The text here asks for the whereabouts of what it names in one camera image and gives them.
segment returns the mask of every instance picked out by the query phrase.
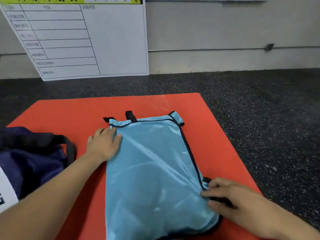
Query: drawstring bag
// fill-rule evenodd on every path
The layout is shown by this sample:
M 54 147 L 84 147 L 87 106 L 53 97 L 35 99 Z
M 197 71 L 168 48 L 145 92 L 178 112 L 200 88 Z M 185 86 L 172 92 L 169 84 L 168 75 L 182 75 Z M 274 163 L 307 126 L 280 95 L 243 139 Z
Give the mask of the drawstring bag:
M 200 192 L 207 187 L 177 112 L 126 121 L 104 118 L 122 135 L 106 167 L 107 240 L 176 239 L 214 230 L 222 217 Z
M 66 144 L 66 155 L 60 144 Z M 0 128 L 0 213 L 62 172 L 76 158 L 69 139 L 33 133 L 25 127 Z

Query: orange mat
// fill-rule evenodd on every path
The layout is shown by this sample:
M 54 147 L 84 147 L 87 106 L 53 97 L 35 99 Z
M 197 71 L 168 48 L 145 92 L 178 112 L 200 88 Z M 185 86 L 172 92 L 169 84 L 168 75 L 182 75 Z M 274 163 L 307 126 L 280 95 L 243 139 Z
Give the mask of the orange mat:
M 126 120 L 127 110 L 132 110 L 137 118 L 162 116 L 176 110 L 185 122 L 182 129 L 203 176 L 229 178 L 259 192 L 230 141 L 198 93 L 42 100 L 22 113 L 9 127 L 24 126 L 33 132 L 66 135 L 76 145 L 79 157 L 86 150 L 88 137 L 98 128 L 107 126 L 103 117 Z M 59 240 L 106 239 L 105 170 L 106 164 L 99 167 L 86 183 L 58 235 Z M 212 235 L 190 239 L 258 238 L 224 219 Z

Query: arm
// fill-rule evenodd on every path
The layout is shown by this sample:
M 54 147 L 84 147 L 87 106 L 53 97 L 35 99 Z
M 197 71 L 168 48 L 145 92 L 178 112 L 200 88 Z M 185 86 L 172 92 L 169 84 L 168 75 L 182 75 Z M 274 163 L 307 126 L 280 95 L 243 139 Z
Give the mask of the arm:
M 229 208 L 209 201 L 209 207 L 258 237 L 320 240 L 320 233 L 312 226 L 244 185 L 216 178 L 208 187 L 208 190 L 201 192 L 203 197 L 226 197 L 235 206 Z
M 121 135 L 98 129 L 86 153 L 49 182 L 0 214 L 0 239 L 55 239 L 90 175 L 117 152 Z

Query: gray wall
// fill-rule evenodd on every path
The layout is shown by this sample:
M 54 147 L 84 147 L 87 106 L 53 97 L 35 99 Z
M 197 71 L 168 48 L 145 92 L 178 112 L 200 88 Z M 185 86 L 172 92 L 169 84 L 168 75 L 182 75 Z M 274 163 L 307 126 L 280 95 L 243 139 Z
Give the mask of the gray wall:
M 320 0 L 147 2 L 149 50 L 320 46 Z M 0 15 L 0 53 L 24 52 Z M 149 52 L 150 73 L 320 67 L 320 48 Z M 0 78 L 38 76 L 26 55 L 2 56 Z

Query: light blue bag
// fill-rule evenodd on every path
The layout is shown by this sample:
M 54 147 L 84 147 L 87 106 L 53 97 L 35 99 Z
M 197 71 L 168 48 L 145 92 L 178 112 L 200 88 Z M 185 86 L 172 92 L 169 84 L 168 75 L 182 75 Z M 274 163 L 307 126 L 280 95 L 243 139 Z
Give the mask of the light blue bag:
M 107 240 L 174 239 L 215 229 L 220 215 L 207 207 L 203 182 L 181 127 L 169 115 L 126 121 L 104 118 L 122 135 L 106 167 Z

